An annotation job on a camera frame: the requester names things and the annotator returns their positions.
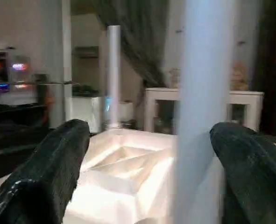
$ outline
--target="white wall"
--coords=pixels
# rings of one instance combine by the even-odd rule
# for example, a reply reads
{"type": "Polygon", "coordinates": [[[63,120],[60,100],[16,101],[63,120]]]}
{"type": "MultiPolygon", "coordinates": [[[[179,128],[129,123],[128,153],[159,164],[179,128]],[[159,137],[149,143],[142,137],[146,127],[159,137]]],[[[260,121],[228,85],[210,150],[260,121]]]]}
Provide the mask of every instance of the white wall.
{"type": "MultiPolygon", "coordinates": [[[[0,0],[0,42],[16,47],[31,59],[34,73],[63,80],[61,0],[0,0]]],[[[52,88],[56,103],[52,126],[63,121],[61,86],[52,88]]]]}
{"type": "MultiPolygon", "coordinates": [[[[245,41],[241,47],[235,48],[234,59],[241,61],[247,68],[249,82],[254,72],[256,57],[258,21],[260,16],[260,0],[237,0],[239,16],[236,21],[236,42],[245,41]]],[[[170,77],[167,72],[173,68],[180,68],[182,42],[184,33],[189,29],[183,26],[185,0],[171,0],[169,11],[169,24],[167,28],[163,71],[167,81],[170,77]]]]}
{"type": "Polygon", "coordinates": [[[164,62],[162,63],[162,70],[167,84],[170,84],[168,72],[171,69],[180,68],[181,64],[184,38],[184,6],[185,0],[171,0],[169,2],[164,62]]]}
{"type": "Polygon", "coordinates": [[[236,47],[234,58],[236,61],[241,61],[247,68],[250,88],[255,69],[261,6],[261,0],[239,0],[240,16],[237,23],[236,38],[237,41],[245,41],[246,43],[236,47]]]}
{"type": "Polygon", "coordinates": [[[99,45],[101,24],[95,14],[74,15],[71,17],[72,47],[99,45]]]}

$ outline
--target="gray curtain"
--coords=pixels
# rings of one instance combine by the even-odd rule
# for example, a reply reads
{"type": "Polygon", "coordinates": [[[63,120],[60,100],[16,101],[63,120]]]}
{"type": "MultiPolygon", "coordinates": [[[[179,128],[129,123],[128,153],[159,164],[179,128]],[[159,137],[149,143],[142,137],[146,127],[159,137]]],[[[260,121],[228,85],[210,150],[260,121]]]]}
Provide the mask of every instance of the gray curtain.
{"type": "Polygon", "coordinates": [[[92,0],[105,26],[121,26],[121,49],[144,87],[165,87],[163,60],[169,0],[92,0]]]}

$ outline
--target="white surface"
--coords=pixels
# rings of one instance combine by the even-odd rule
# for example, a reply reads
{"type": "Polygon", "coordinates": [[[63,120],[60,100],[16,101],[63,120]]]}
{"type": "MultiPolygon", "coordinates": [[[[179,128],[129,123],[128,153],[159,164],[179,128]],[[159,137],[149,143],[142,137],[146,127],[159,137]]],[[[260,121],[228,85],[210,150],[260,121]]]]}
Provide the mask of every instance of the white surface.
{"type": "Polygon", "coordinates": [[[172,223],[219,224],[222,166],[209,131],[226,119],[236,1],[185,3],[172,223]]]}
{"type": "MultiPolygon", "coordinates": [[[[180,100],[179,89],[147,88],[145,108],[145,131],[153,131],[153,119],[156,116],[157,100],[180,100]]],[[[230,91],[229,104],[246,105],[244,126],[255,131],[259,129],[263,92],[230,91]]],[[[228,105],[228,120],[231,119],[231,107],[228,105]]]]}
{"type": "Polygon", "coordinates": [[[175,140],[175,136],[122,129],[94,136],[64,223],[77,224],[76,217],[88,224],[134,224],[149,216],[166,216],[169,204],[162,206],[161,199],[167,200],[170,196],[169,189],[166,191],[163,186],[171,178],[168,167],[172,164],[172,153],[166,154],[171,157],[165,156],[162,149],[174,147],[175,140]],[[121,155],[123,147],[145,150],[145,153],[128,154],[120,160],[114,155],[121,155]],[[140,168],[129,177],[122,174],[140,168]],[[143,172],[150,173],[139,184],[143,172]]]}
{"type": "Polygon", "coordinates": [[[119,99],[120,99],[120,26],[109,26],[109,97],[112,98],[110,105],[110,121],[108,128],[118,128],[119,124],[119,99]]]}

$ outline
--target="curtain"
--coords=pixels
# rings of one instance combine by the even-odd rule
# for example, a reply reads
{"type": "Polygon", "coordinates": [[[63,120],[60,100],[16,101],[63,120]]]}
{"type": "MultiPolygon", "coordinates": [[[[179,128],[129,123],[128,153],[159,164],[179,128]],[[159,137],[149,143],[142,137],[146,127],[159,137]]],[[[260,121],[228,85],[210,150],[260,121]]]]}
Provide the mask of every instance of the curtain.
{"type": "Polygon", "coordinates": [[[276,1],[262,0],[253,89],[264,92],[260,131],[276,135],[276,1]]]}
{"type": "Polygon", "coordinates": [[[169,0],[92,0],[105,26],[121,26],[121,49],[144,87],[165,87],[161,71],[169,0]]]}

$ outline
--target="white cabinet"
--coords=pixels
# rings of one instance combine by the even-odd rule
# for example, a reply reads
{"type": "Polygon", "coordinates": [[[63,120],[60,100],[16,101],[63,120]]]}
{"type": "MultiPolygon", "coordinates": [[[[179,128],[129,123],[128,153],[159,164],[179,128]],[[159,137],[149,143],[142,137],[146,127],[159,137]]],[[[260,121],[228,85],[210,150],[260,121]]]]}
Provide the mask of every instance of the white cabinet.
{"type": "MultiPolygon", "coordinates": [[[[147,132],[155,131],[155,118],[158,116],[158,102],[160,101],[178,101],[178,89],[168,88],[148,88],[146,89],[146,108],[145,108],[145,124],[144,129],[147,132]]],[[[230,91],[228,103],[228,120],[239,122],[255,131],[259,129],[260,115],[262,110],[262,92],[253,91],[230,91]],[[242,109],[242,115],[239,118],[233,118],[234,112],[232,108],[239,106],[242,109]]]]}

